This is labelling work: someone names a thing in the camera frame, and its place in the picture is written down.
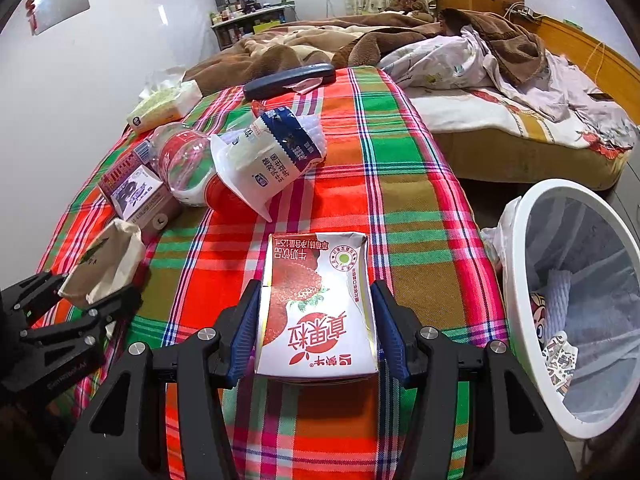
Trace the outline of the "green tissue pack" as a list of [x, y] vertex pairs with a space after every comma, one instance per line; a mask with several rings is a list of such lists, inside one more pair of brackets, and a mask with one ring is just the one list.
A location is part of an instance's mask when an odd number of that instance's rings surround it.
[[198, 83], [186, 80], [186, 69], [175, 66], [157, 70], [146, 78], [137, 106], [128, 114], [127, 124], [136, 133], [178, 122], [203, 99]]

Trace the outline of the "pink paper scrap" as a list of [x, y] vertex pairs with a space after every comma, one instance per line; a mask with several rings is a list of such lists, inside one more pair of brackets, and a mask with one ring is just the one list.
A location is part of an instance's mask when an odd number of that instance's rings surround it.
[[304, 96], [305, 94], [314, 91], [318, 87], [321, 87], [323, 84], [322, 77], [316, 78], [307, 78], [301, 81], [297, 81], [295, 84], [290, 84], [288, 86], [288, 90], [295, 92], [299, 96]]

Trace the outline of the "beige paper bag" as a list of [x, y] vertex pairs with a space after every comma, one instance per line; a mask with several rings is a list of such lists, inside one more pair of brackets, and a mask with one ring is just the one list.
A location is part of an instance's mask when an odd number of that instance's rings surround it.
[[145, 254], [138, 226], [112, 220], [91, 242], [67, 275], [58, 296], [81, 309], [130, 285]]

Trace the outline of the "pale pink crumpled clothes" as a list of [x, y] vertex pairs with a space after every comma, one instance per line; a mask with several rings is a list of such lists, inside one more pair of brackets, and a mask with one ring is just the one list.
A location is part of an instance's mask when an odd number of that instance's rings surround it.
[[484, 69], [507, 98], [560, 122], [575, 113], [606, 136], [633, 136], [636, 125], [623, 107], [605, 99], [579, 67], [547, 49], [541, 36], [502, 21], [476, 25], [485, 48]]

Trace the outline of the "cartoon red can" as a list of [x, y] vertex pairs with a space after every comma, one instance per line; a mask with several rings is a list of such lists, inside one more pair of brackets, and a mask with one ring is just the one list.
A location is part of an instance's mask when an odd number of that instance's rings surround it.
[[539, 349], [544, 350], [546, 346], [547, 331], [547, 303], [546, 298], [538, 292], [532, 292], [529, 295], [530, 308], [532, 309], [532, 317], [536, 332]]

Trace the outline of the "teddy bear santa hat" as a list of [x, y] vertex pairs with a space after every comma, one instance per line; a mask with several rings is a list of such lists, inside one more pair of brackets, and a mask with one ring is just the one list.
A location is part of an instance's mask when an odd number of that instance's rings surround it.
[[390, 0], [385, 10], [400, 12], [430, 23], [435, 21], [434, 15], [428, 10], [426, 0]]

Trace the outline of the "wooden headboard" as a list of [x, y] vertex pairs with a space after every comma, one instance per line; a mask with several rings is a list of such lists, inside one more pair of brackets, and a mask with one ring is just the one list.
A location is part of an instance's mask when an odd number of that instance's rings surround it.
[[639, 122], [640, 73], [634, 64], [577, 27], [554, 18], [543, 16], [532, 21], [520, 12], [511, 12], [509, 20], [537, 34], [552, 53], [564, 54]]

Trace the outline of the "white trash bin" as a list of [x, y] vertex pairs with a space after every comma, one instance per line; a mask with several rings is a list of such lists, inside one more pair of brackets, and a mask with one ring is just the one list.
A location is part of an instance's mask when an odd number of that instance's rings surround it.
[[[548, 179], [506, 205], [480, 233], [502, 281], [514, 352], [565, 437], [599, 437], [639, 385], [639, 246], [617, 212], [589, 188]], [[564, 332], [577, 347], [570, 388], [550, 382], [529, 295], [544, 296], [550, 270], [572, 272]]]

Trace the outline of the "dark blue glasses case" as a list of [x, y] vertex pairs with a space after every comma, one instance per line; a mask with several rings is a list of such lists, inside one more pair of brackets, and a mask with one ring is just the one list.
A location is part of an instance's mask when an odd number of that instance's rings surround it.
[[269, 100], [292, 92], [288, 90], [290, 84], [316, 77], [322, 77], [323, 84], [332, 84], [336, 78], [334, 66], [330, 63], [311, 64], [262, 76], [244, 84], [243, 93], [247, 101]]

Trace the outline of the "white floral pillow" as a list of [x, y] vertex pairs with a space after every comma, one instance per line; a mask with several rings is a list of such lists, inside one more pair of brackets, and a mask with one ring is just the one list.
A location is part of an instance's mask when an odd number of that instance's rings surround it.
[[473, 36], [436, 36], [393, 50], [376, 67], [403, 89], [451, 90], [490, 87], [483, 61]]

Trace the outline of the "cluttered shelf unit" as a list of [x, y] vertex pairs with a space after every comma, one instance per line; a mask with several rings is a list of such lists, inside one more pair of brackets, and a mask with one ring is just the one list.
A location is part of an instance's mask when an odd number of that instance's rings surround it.
[[292, 0], [265, 4], [250, 1], [246, 6], [229, 4], [221, 11], [209, 14], [210, 29], [221, 51], [233, 47], [240, 39], [294, 22], [296, 18], [296, 6]]

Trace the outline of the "strawberry milk carton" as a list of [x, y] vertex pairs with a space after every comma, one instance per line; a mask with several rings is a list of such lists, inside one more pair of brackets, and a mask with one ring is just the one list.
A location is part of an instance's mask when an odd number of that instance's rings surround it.
[[377, 372], [367, 235], [270, 237], [255, 373], [286, 382], [342, 382]]

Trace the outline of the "floral bed mattress sheet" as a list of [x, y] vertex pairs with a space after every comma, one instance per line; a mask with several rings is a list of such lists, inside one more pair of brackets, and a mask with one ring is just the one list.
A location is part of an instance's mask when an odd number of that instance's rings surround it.
[[628, 148], [605, 143], [575, 113], [552, 122], [489, 88], [407, 88], [405, 94], [462, 179], [561, 178], [605, 191], [616, 185], [630, 159]]

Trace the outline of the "white foam fruit net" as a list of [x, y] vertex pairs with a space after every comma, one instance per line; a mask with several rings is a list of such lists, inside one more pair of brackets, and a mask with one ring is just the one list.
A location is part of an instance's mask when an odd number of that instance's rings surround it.
[[570, 304], [572, 278], [572, 272], [567, 270], [550, 270], [548, 273], [544, 295], [547, 301], [545, 340], [551, 339], [556, 333], [564, 330]]

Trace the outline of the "brown fleece blanket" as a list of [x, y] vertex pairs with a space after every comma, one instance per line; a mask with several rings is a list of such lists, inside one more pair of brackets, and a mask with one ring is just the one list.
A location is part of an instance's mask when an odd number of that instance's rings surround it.
[[491, 12], [445, 9], [428, 22], [398, 12], [342, 16], [274, 26], [189, 68], [186, 80], [208, 96], [259, 77], [311, 64], [375, 66], [390, 52], [472, 26], [511, 84], [525, 84], [547, 67], [544, 40]]

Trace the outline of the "patterned paper cup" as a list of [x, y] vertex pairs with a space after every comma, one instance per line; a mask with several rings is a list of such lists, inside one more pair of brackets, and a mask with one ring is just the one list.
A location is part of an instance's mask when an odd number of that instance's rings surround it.
[[544, 366], [555, 392], [566, 396], [577, 366], [578, 348], [568, 342], [567, 334], [560, 330], [541, 348]]

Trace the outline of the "cola plastic bottle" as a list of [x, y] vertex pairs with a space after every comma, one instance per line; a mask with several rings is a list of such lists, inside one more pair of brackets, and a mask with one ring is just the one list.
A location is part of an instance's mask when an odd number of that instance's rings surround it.
[[148, 137], [153, 168], [184, 206], [239, 214], [247, 206], [221, 181], [214, 159], [221, 142], [231, 144], [239, 133], [208, 136], [182, 122], [160, 126]]

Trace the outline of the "purple milk carton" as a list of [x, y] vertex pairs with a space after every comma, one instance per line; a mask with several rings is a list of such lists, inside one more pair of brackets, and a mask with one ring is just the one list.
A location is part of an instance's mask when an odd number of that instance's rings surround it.
[[137, 168], [110, 194], [116, 214], [141, 231], [149, 245], [178, 217], [181, 206], [165, 182], [147, 166]]

